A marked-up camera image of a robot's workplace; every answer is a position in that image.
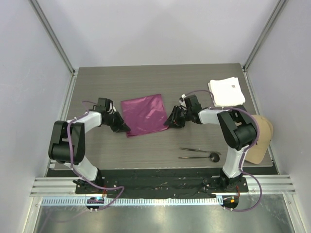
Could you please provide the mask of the magenta cloth napkin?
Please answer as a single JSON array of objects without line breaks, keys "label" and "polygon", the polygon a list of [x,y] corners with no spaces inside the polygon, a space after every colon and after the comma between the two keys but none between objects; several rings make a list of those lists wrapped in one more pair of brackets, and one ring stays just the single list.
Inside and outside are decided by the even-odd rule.
[{"label": "magenta cloth napkin", "polygon": [[127,137],[165,131],[167,111],[161,94],[121,101],[122,116],[130,131]]}]

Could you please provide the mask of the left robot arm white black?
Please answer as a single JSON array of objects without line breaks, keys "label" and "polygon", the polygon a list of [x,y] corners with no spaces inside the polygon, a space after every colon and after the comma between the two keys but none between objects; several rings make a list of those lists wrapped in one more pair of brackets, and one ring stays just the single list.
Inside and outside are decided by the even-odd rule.
[{"label": "left robot arm white black", "polygon": [[115,133],[131,131],[117,111],[88,111],[71,120],[56,121],[48,149],[50,159],[69,167],[79,177],[79,184],[86,184],[94,194],[106,188],[101,171],[86,157],[86,133],[102,125]]}]

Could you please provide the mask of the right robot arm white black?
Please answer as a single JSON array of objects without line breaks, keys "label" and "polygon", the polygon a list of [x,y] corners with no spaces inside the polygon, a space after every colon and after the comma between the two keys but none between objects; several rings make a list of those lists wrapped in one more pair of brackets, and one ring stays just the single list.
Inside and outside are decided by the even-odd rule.
[{"label": "right robot arm white black", "polygon": [[187,121],[220,126],[228,150],[218,186],[226,192],[232,191],[242,181],[247,152],[258,141],[258,123],[242,104],[203,108],[196,95],[182,96],[164,125],[178,129],[185,127]]}]

